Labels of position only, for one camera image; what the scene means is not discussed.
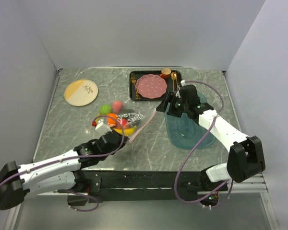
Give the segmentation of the orange fruit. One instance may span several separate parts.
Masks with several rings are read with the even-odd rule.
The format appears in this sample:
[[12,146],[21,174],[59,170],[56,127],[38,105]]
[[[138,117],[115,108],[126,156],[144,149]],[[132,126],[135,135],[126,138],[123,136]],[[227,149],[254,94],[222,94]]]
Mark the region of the orange fruit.
[[118,117],[115,113],[107,114],[107,121],[109,126],[116,126],[118,123]]

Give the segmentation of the yellow banana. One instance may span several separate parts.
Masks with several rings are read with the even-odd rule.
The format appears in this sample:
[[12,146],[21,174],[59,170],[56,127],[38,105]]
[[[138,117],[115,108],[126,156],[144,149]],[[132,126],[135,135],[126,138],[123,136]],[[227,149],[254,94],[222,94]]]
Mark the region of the yellow banana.
[[[125,129],[123,130],[124,135],[130,137],[130,136],[132,136],[132,135],[136,132],[136,129],[137,129],[136,126],[130,127],[130,128],[125,128]],[[119,129],[119,128],[112,128],[112,130],[114,130],[114,131],[116,131],[117,133],[119,133],[120,135],[122,135],[122,130],[121,130],[121,129]]]

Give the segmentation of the clear zip top bag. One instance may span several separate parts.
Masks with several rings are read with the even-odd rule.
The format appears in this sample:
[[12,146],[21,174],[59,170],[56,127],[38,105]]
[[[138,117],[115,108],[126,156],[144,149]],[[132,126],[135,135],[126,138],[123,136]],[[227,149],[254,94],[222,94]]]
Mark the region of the clear zip top bag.
[[137,135],[144,129],[156,114],[155,108],[141,105],[134,109],[126,108],[121,101],[104,104],[99,109],[99,114],[92,121],[95,131],[106,134],[115,131],[124,134],[129,142],[133,142]]

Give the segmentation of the green lime fruit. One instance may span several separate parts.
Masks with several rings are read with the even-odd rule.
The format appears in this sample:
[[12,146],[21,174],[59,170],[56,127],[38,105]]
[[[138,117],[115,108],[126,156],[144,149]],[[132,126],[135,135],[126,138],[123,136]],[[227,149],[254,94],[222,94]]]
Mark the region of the green lime fruit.
[[99,112],[102,115],[110,114],[110,113],[112,113],[112,107],[109,104],[104,104],[100,107]]

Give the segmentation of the dark purple passion fruit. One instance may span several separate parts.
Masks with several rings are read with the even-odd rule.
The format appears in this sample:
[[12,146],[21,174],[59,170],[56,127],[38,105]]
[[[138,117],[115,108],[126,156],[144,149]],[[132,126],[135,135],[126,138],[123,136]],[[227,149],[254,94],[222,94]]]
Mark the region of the dark purple passion fruit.
[[117,115],[118,117],[118,121],[122,118],[126,118],[129,123],[135,124],[137,122],[140,122],[141,120],[143,120],[145,118],[144,115],[140,114],[140,113],[125,113],[125,114],[119,114]]

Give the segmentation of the pink peach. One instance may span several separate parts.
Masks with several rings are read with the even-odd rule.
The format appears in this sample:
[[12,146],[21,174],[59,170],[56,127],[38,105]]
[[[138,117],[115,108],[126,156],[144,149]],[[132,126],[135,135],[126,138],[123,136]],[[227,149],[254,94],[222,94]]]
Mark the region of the pink peach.
[[123,107],[123,102],[121,101],[114,101],[112,103],[112,111],[118,113]]

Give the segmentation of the red cracked fruit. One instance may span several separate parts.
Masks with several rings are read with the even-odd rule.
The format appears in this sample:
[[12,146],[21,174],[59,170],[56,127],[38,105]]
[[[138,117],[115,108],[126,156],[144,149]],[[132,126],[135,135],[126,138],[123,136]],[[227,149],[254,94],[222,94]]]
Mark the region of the red cracked fruit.
[[117,127],[127,129],[130,127],[129,121],[126,118],[122,118],[118,121]]

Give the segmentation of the yellow starfruit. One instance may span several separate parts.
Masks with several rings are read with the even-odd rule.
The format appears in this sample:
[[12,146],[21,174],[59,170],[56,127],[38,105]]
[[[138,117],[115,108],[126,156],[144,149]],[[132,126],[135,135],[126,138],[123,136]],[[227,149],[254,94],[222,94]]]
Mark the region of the yellow starfruit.
[[103,120],[105,117],[103,115],[98,115],[96,118],[95,118],[95,121],[98,123],[100,120]]

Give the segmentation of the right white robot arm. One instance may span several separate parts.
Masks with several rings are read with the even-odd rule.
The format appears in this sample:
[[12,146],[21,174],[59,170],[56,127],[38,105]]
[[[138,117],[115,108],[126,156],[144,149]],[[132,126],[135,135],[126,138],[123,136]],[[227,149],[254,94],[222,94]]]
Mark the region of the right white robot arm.
[[228,151],[226,163],[211,166],[204,170],[200,179],[201,187],[211,191],[218,181],[232,179],[241,183],[265,170],[262,142],[257,136],[249,137],[240,132],[208,103],[202,103],[194,85],[181,87],[177,92],[169,92],[156,108],[158,112],[189,119],[209,131]]

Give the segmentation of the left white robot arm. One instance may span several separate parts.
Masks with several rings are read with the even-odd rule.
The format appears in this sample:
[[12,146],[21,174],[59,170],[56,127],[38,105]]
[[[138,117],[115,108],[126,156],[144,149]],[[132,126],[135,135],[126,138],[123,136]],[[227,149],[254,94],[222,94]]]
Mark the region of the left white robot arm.
[[83,168],[97,165],[123,148],[128,137],[110,131],[66,153],[44,161],[17,165],[11,161],[0,171],[0,210],[21,204],[26,197],[52,190],[78,193],[89,187]]

